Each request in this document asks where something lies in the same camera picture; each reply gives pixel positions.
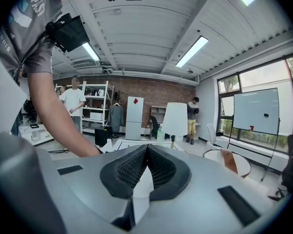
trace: man in white t-shirt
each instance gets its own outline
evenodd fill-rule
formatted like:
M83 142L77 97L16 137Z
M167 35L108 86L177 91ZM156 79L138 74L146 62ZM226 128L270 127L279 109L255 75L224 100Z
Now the man in white t-shirt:
M72 79L72 88L61 94L60 100L64 103L64 106L72 117L77 129L80 131L81 112L79 109L84 106L86 98L84 97L83 92L78 88L79 84L80 78L74 76Z

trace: hanging garment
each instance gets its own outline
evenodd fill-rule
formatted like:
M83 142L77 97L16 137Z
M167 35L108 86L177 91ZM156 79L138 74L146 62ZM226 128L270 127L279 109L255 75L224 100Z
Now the hanging garment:
M124 123L124 111L122 107L111 106L108 119L113 133L118 133L120 126Z

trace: refrigerator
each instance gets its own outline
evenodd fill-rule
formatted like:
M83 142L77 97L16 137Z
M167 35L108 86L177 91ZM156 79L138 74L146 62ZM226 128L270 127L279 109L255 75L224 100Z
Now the refrigerator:
M143 98L128 97L126 117L126 139L140 140Z

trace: brown leather item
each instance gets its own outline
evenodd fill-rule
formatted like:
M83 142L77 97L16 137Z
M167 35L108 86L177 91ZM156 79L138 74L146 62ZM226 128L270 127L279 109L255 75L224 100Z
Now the brown leather item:
M235 172L236 174L238 174L238 169L236 168L236 164L233 158L233 153L225 150L225 149L221 149L221 154L224 157L224 161L225 161L225 166L227 168L229 168L231 171Z

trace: window frame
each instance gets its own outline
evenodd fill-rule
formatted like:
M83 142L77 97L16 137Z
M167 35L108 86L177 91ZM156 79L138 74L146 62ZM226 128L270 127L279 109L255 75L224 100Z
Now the window frame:
M273 63L276 63L276 62L279 62L279 61L282 61L284 60L285 63L286 63L286 66L288 68L288 71L290 73L290 79L291 79L291 82L292 82L292 87L293 87L293 78L292 78L292 74L291 74L291 71L290 71L290 68L289 68L289 65L288 65L288 62L287 62L287 59L289 58L292 58L293 57L293 53L290 54L290 55L285 55L285 56L282 56L280 58L276 58L274 60L271 60L271 61L267 61L265 63L262 63L260 65L256 65L254 67L251 67L251 68L248 68L248 69L245 69L243 71L240 71L240 72L235 72L229 76L225 76L225 77L222 77L220 79L217 79L217 88L218 88L218 120L217 120L217 131L219 131L219 128L220 128L220 120L221 119L230 119L230 120L233 120L233 117L232 116L220 116L221 114L221 99L222 98L225 98L225 97L231 97L231 96L234 96L236 94L240 94L242 93L242 83L241 83L241 79L240 79L240 74L243 74L243 73L246 73L248 71L251 71L251 70L255 70L255 69L258 69L258 68L261 68L261 67L265 67L267 65L270 65L270 64L273 64ZM239 90L237 91L232 91L232 92L228 92L228 93L220 93L220 90L219 90L219 82L222 81L222 80L225 80L225 79L228 79L230 77L234 77L234 76L238 76L238 83L239 83ZM238 129L238 135L237 135L237 138L231 136L231 138L235 139L235 140L238 140L238 141L241 141L241 142L244 142L244 143L247 143L247 144L250 144L250 145L254 145L254 146L257 146L257 147L261 147L261 148L264 148L264 149L267 149L267 150L271 150L273 151L273 148L270 148L270 147L266 147L264 145L260 145L260 144L257 144L257 143L252 143L250 141L245 141L245 140L242 140L241 139L241 132L242 132L242 129ZM288 153L286 151L283 151L283 150L280 150L276 147L275 149L276 152L279 152L279 153Z

